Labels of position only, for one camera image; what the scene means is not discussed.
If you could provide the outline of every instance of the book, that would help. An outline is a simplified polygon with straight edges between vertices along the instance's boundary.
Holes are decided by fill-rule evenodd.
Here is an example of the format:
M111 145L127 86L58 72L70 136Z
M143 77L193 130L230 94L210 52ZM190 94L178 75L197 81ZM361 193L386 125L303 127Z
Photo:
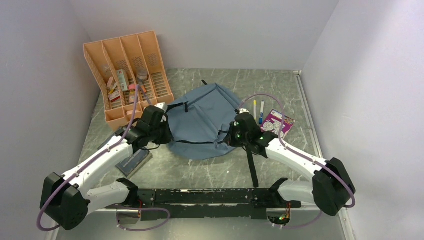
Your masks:
M128 157L118 163L116 167L125 175L126 178L131 178L152 157L153 154L149 150L139 149L131 157Z
M260 130L262 132L271 131L278 135L278 130L281 127L283 114L278 112L277 110L273 109L268 116L266 116L263 123L260 125ZM292 129L293 125L295 124L296 120L284 116L284 124L282 127L282 133L281 138L284 139L286 135L289 133L290 129Z

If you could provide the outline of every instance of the purple booklet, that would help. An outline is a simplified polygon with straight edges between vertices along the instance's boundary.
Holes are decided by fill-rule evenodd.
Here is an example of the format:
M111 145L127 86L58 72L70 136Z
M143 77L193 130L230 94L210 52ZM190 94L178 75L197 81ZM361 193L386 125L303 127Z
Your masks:
M260 125L260 130L262 130L262 132L271 131L278 135L278 129L281 127L282 118L283 115L277 110L273 109ZM281 138L284 139L290 129L292 129L295 122L296 120L288 116L284 116L284 125L282 128Z

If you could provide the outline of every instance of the white wall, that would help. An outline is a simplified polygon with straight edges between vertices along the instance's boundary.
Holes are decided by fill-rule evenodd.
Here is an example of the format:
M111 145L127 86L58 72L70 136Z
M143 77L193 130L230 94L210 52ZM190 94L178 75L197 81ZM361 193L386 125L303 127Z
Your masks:
M44 239L44 178L77 164L99 93L90 38L65 0L0 1L0 33L0 239Z
M423 239L424 2L341 0L304 82L325 157L356 186L359 240Z
M155 30L165 67L300 70L339 0L70 0L93 41Z

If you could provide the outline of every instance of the marble tabletop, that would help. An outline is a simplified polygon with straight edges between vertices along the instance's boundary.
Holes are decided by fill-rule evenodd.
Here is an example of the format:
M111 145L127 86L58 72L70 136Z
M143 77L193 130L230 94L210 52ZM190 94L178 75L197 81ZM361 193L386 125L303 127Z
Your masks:
M186 69L166 70L169 85L175 99L207 83L218 83L232 90L240 99L257 93L276 96L284 105L287 116L296 120L284 139L289 144L315 155L313 140L309 132L298 83L292 71L249 69ZM265 101L264 116L279 106L272 99L258 96L257 102ZM245 108L253 112L253 100ZM105 122L103 100L100 97L94 109L91 124L82 149L79 163L97 151L113 131ZM246 152L237 148L229 154L207 160L190 160L170 152L166 145L152 150L153 158L130 180L139 188L163 189L208 189L208 188L252 188ZM269 188L280 178L303 181L299 173L275 160L254 156L260 188ZM113 168L98 182L97 187L113 183L124 175Z

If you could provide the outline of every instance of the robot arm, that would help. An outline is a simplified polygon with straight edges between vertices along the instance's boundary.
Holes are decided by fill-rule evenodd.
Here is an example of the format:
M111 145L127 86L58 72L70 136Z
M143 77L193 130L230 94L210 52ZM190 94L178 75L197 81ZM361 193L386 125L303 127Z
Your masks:
M307 154L293 146L280 143L271 132L261 132L253 116L240 112L232 122L224 141L232 147L246 147L255 154L279 161L302 174L308 182L290 181L281 178L271 188L238 189L139 189L128 179L92 189L97 181L111 168L130 157L149 142L167 144L173 137L165 114L166 105L161 103L149 106L143 116L136 121L125 139L113 149L124 134L119 129L96 154L77 167L59 176L50 174L44 181L40 208L45 205L52 193L77 170L86 165L99 152L109 151L98 158L76 178L64 187L47 206L45 213L65 230L79 225L92 212L105 207L121 204L129 207L146 203L146 208L161 207L171 212L172 218L222 218L251 217L266 218L266 209L299 208L301 202L316 204L324 213L335 216L350 199L349 194L328 172L302 155L326 165L337 173L355 192L355 188L341 161L336 158L327 161ZM161 216L150 215L143 220L155 220Z

